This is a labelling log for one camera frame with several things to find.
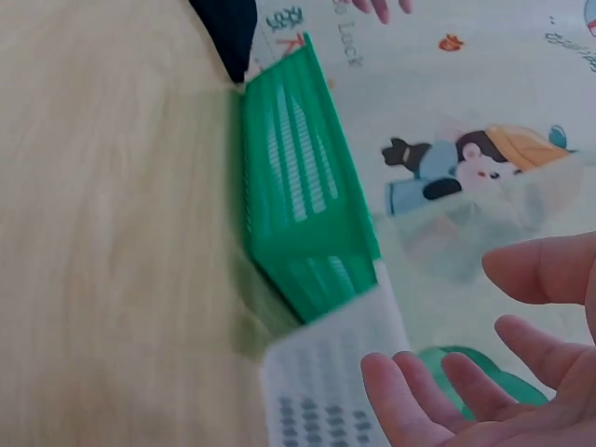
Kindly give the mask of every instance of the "chinese character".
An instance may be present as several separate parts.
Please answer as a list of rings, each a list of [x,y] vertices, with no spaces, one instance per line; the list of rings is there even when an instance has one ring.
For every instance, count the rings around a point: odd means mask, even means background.
[[[301,7],[284,7],[283,11],[278,11],[273,15],[273,19],[267,17],[267,25],[274,33],[278,30],[285,30],[290,28],[293,30],[294,26],[305,21]]]
[[[278,39],[276,42],[278,45],[286,46],[286,50],[283,52],[284,57],[292,53],[295,47],[300,48],[306,44],[305,38],[300,33],[296,33],[295,39]]]

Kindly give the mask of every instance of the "dark blue fabric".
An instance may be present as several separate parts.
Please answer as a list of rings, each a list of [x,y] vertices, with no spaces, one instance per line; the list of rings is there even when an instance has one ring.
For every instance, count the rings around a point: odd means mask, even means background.
[[[255,0],[189,0],[207,28],[228,74],[237,84],[249,69],[257,24]]]

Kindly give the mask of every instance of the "hand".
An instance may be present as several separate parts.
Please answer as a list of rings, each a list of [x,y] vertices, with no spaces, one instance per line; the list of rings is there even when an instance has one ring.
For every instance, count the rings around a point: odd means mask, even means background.
[[[379,20],[387,25],[389,23],[389,6],[387,0],[351,0],[355,7],[360,11],[370,14],[376,13]],[[400,7],[406,14],[412,12],[412,0],[399,0]]]
[[[488,277],[516,300],[586,307],[596,339],[596,233],[525,242],[487,254]],[[521,405],[470,359],[447,356],[445,374],[478,422],[440,392],[411,353],[362,361],[369,400],[394,447],[555,447],[594,445],[596,348],[561,342],[520,318],[502,317],[496,331],[538,380],[557,390],[548,404]]]

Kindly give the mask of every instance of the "green plastic basket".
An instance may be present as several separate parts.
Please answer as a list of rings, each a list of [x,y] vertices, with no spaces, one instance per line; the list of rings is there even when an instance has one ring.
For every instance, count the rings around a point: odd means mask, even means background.
[[[246,87],[253,260],[309,322],[376,284],[370,215],[311,41]]]

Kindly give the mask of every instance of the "orange cartoon object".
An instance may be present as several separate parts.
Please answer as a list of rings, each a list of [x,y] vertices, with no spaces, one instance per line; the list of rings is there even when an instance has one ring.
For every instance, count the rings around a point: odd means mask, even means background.
[[[443,51],[459,51],[464,46],[464,42],[459,40],[455,34],[446,34],[445,38],[439,42],[439,48]]]

